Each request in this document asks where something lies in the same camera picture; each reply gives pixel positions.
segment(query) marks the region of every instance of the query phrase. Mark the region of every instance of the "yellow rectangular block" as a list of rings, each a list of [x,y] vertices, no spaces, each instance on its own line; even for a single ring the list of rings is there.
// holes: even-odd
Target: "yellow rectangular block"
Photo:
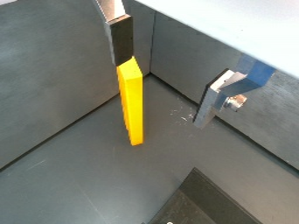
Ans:
[[[117,67],[126,128],[133,145],[145,142],[143,74],[135,57]]]

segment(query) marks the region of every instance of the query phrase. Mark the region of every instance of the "metal plate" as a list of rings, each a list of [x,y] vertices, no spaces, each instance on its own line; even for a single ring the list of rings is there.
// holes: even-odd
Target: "metal plate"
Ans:
[[[158,14],[153,73],[189,98],[201,102],[206,85],[234,70],[241,52]],[[246,94],[245,108],[219,117],[299,169],[299,81],[277,72],[266,86]]]
[[[198,168],[191,170],[174,196],[150,224],[262,224]]]

